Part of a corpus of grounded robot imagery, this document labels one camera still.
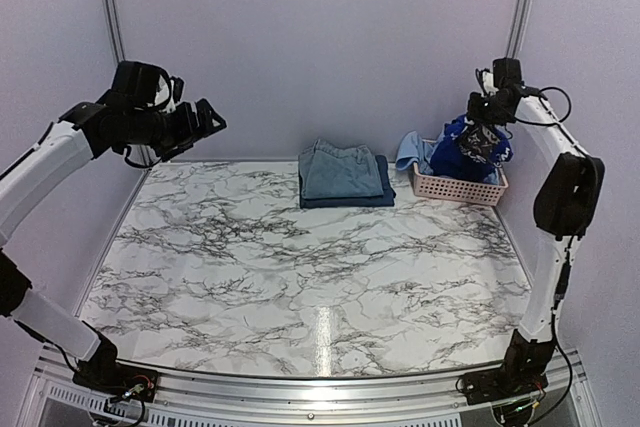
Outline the royal blue printed t-shirt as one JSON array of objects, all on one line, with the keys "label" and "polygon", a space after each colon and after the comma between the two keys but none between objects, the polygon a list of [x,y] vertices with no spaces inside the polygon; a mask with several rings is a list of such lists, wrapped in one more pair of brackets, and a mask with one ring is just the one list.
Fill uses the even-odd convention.
[{"label": "royal blue printed t-shirt", "polygon": [[498,169],[513,155],[509,138],[502,131],[461,115],[443,127],[428,163],[436,176],[496,183]]}]

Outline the light blue shirt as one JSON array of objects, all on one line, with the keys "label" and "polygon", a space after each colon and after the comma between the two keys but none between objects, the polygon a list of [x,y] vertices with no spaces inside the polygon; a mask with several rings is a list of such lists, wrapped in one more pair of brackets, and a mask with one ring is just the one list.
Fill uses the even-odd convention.
[{"label": "light blue shirt", "polygon": [[499,172],[494,165],[464,155],[456,142],[444,133],[434,142],[423,139],[416,131],[405,135],[397,151],[395,166],[398,171],[405,171],[414,164],[422,175],[500,184]]}]

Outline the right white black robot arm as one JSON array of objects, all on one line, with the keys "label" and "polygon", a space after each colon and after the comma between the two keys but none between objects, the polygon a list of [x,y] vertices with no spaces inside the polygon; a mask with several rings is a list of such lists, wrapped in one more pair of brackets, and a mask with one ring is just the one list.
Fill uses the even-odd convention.
[{"label": "right white black robot arm", "polygon": [[551,169],[533,204],[543,236],[525,313],[498,367],[461,376],[461,391],[471,404],[546,387],[546,368],[560,349],[557,322],[575,254],[594,217],[605,173],[602,160],[589,155],[566,129],[545,89],[525,84],[519,60],[498,58],[491,68],[477,71],[476,79],[482,91],[470,96],[468,117],[482,127],[519,123],[533,128]]}]

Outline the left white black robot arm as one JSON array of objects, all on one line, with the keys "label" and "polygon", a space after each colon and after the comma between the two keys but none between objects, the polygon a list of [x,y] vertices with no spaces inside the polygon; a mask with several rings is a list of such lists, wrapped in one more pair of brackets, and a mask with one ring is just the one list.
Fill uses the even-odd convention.
[{"label": "left white black robot arm", "polygon": [[[144,146],[164,163],[226,128],[206,99],[184,101],[183,89],[181,78],[159,66],[120,62],[111,87],[97,102],[82,102],[65,112],[2,172],[1,242],[8,243],[22,221],[63,181],[107,151],[131,165],[132,148]],[[53,345],[75,384],[122,399],[154,397],[156,371],[119,362],[113,342],[35,291],[7,255],[1,257],[1,314],[32,338]]]}]

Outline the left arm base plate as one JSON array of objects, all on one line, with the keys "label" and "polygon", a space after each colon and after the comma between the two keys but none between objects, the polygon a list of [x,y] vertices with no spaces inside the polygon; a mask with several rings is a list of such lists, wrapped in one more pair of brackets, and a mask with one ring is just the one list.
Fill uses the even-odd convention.
[{"label": "left arm base plate", "polygon": [[135,399],[149,403],[156,394],[159,372],[118,362],[106,367],[82,363],[72,380],[77,385],[107,393],[118,400]]}]

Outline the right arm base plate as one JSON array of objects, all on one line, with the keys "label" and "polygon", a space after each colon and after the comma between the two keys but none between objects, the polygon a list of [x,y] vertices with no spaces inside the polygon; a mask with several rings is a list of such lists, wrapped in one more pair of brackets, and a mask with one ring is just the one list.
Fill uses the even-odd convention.
[{"label": "right arm base plate", "polygon": [[541,393],[547,387],[548,380],[545,374],[525,376],[511,381],[501,374],[499,368],[466,372],[456,382],[457,391],[465,396],[468,405]]}]

